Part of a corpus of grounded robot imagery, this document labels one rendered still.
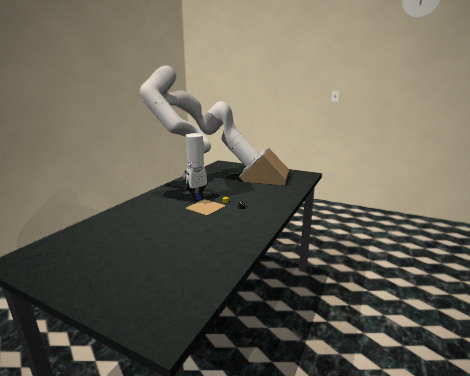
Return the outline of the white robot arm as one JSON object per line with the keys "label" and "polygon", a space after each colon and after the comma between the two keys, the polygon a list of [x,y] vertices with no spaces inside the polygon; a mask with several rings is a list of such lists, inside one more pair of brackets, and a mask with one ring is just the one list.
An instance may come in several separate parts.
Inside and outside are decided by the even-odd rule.
{"label": "white robot arm", "polygon": [[[141,86],[140,96],[169,132],[186,137],[187,166],[190,168],[204,166],[204,153],[210,151],[211,143],[203,133],[212,135],[223,124],[224,135],[222,134],[221,139],[245,168],[251,163],[247,167],[249,168],[265,152],[259,154],[237,130],[231,107],[227,103],[217,102],[206,115],[202,115],[201,104],[197,98],[186,91],[168,92],[175,79],[174,69],[162,66]],[[170,105],[177,106],[190,114],[201,130],[181,119]]]}

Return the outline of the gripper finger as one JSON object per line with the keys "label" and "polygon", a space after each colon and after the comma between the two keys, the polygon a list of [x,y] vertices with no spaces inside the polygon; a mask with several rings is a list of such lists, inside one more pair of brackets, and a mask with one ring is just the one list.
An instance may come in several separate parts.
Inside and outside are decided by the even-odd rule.
{"label": "gripper finger", "polygon": [[192,189],[192,188],[189,189],[189,180],[188,180],[188,182],[185,186],[185,189],[188,190],[189,192],[191,192],[191,199],[196,201],[195,188],[194,189]]}
{"label": "gripper finger", "polygon": [[[208,182],[207,182],[207,184],[208,184]],[[206,185],[202,186],[202,187],[199,187],[198,194],[201,195],[201,198],[203,198],[203,191],[204,191],[204,188],[206,187]]]}

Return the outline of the tan flat mat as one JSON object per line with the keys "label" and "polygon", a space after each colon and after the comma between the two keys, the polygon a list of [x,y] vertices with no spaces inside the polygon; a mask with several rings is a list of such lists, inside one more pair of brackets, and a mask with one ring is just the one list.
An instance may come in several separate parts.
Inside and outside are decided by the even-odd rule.
{"label": "tan flat mat", "polygon": [[194,212],[197,212],[197,213],[200,213],[200,214],[203,214],[203,215],[210,215],[222,208],[224,208],[226,205],[223,205],[223,204],[219,204],[219,203],[216,203],[216,202],[212,202],[212,201],[209,201],[209,200],[202,200],[200,202],[197,202],[189,207],[186,207],[185,209],[188,209],[188,210],[191,210],[191,211],[194,211]]}

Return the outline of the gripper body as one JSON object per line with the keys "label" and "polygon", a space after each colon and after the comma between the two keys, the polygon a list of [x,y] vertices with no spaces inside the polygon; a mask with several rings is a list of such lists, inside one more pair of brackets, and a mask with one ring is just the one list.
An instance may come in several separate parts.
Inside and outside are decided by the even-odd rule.
{"label": "gripper body", "polygon": [[[203,167],[203,168],[202,168]],[[190,168],[188,166],[186,173],[186,184],[189,180],[189,187],[194,189],[205,186],[207,184],[207,176],[205,167]]]}

